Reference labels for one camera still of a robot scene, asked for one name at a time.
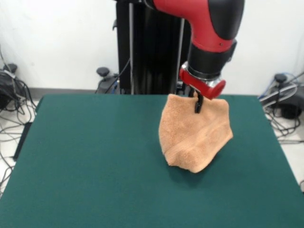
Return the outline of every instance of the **black cable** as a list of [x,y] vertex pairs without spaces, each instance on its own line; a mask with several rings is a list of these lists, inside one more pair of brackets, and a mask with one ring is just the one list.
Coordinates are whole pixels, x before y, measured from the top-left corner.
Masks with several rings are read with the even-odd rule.
[[15,123],[15,124],[20,124],[20,123],[18,123],[17,121],[13,121],[13,120],[4,118],[3,116],[0,116],[0,118],[3,119],[3,120],[6,120],[6,121],[10,121],[10,122]]
[[21,84],[23,84],[25,94],[29,97],[29,100],[30,100],[30,102],[32,103],[32,105],[33,105],[35,108],[37,108],[37,106],[35,105],[35,103],[34,103],[34,101],[33,101],[32,95],[31,95],[31,93],[30,93],[30,91],[29,91],[28,85],[27,85],[25,82],[21,81],[20,79],[16,79],[16,81],[17,81],[17,82],[20,82]]
[[29,105],[29,107],[33,109],[34,116],[36,116],[36,109],[34,108],[34,106]]
[[126,65],[124,66],[123,70],[120,72],[120,74],[118,75],[118,77],[113,81],[113,83],[109,86],[109,88],[106,90],[105,94],[107,92],[110,91],[110,89],[112,88],[112,86],[119,80],[120,76],[124,73],[124,71],[126,70],[126,68],[128,67],[130,63],[130,59],[128,60],[128,62],[126,63]]
[[22,133],[17,133],[17,132],[9,132],[9,134],[22,134]]
[[[12,157],[12,156],[9,156],[9,157],[4,157],[4,158],[6,159],[6,158],[13,158],[13,157]],[[0,160],[2,160],[2,158],[0,158]]]
[[296,145],[304,143],[303,140],[279,140],[282,145]]
[[5,158],[3,157],[1,150],[0,150],[0,157],[2,158],[2,160],[4,161],[4,163],[10,168],[12,169],[12,167],[10,166],[10,164],[8,164],[8,162],[5,160]]
[[20,120],[19,113],[20,112],[17,110],[17,119],[20,121],[21,125],[25,125],[25,123],[22,120]]
[[25,99],[25,106],[26,106],[26,108],[28,110],[28,113],[29,113],[29,120],[26,123],[24,123],[24,124],[27,124],[27,123],[29,123],[32,120],[32,112],[30,111],[29,106],[27,105],[27,99]]
[[17,139],[20,139],[21,137],[17,137],[17,138],[12,138],[12,139],[8,139],[8,140],[0,140],[0,143],[8,143],[8,142],[11,142],[11,141],[13,141],[13,140],[17,140]]
[[7,129],[12,129],[12,128],[15,128],[15,127],[20,127],[20,126],[23,126],[23,124],[3,128],[3,129],[0,130],[0,133],[5,132]]
[[278,109],[278,106],[279,106],[279,100],[280,100],[280,89],[278,88],[278,96],[276,98],[276,101],[275,101],[275,104],[273,106],[273,109],[271,112],[266,112],[266,115],[268,115],[270,117],[270,119],[268,119],[270,121],[270,125],[272,126],[272,128],[274,130],[277,130],[280,132],[280,136],[278,136],[278,141],[281,142],[282,144],[287,144],[288,142],[283,142],[283,140],[280,140],[281,138],[283,137],[286,137],[288,135],[291,135],[293,134],[296,129],[301,125],[301,121],[298,117],[295,118],[294,120],[294,126],[293,127],[284,127],[282,124],[280,124],[276,118],[280,118],[281,116],[277,116],[276,115],[276,112],[277,112],[277,109]]
[[[6,75],[5,78],[0,78],[0,94],[1,96],[3,96],[4,98],[6,97],[7,99],[9,99],[7,101],[7,106],[4,108],[4,110],[9,111],[9,112],[14,112],[16,110],[19,109],[20,107],[20,103],[21,103],[21,99],[20,96],[18,94],[15,93],[15,89],[12,88],[11,84],[8,84],[10,82],[12,78],[9,75]],[[10,104],[10,102],[13,101],[14,102],[14,109],[9,109],[8,105]]]
[[[5,183],[5,181],[7,181],[10,177],[11,177],[11,174],[12,174],[12,172],[13,172],[13,168],[14,168],[15,166],[11,166],[11,167],[9,167],[9,168],[7,168],[6,170],[5,170],[5,172],[4,172],[4,175],[3,175],[3,178],[2,178],[2,181],[0,182],[0,190],[1,190],[1,187],[2,187],[2,185]],[[6,173],[7,173],[7,171],[10,169],[10,174],[6,177]]]

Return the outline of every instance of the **white wall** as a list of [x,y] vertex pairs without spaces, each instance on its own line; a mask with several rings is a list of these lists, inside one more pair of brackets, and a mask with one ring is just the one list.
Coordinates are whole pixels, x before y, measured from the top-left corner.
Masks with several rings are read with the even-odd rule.
[[[303,10],[303,0],[246,1],[225,93],[259,94],[275,73],[304,70]],[[118,70],[115,17],[113,0],[1,0],[0,43],[30,87],[95,89],[98,67]]]

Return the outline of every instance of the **red gripper cuff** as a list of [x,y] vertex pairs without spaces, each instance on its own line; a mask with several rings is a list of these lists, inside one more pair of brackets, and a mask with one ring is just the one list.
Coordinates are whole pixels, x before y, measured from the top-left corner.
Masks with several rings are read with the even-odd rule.
[[180,78],[185,84],[194,87],[200,92],[201,95],[210,100],[218,97],[222,93],[226,85],[226,81],[223,80],[215,87],[210,87],[203,81],[200,81],[199,79],[193,77],[184,69],[180,69]]

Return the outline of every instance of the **towel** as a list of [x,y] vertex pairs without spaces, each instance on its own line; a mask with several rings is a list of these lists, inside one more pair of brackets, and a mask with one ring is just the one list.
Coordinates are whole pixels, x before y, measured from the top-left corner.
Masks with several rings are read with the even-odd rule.
[[193,173],[206,168],[233,137],[228,103],[204,98],[201,112],[196,114],[197,100],[169,95],[159,126],[161,149],[168,165]]

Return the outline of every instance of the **green table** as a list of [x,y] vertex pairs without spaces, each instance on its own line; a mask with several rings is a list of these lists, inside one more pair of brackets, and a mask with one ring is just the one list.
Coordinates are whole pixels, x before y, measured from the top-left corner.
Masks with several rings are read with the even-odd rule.
[[192,174],[162,156],[166,96],[45,96],[0,228],[304,227],[304,197],[258,100],[224,98],[234,139]]

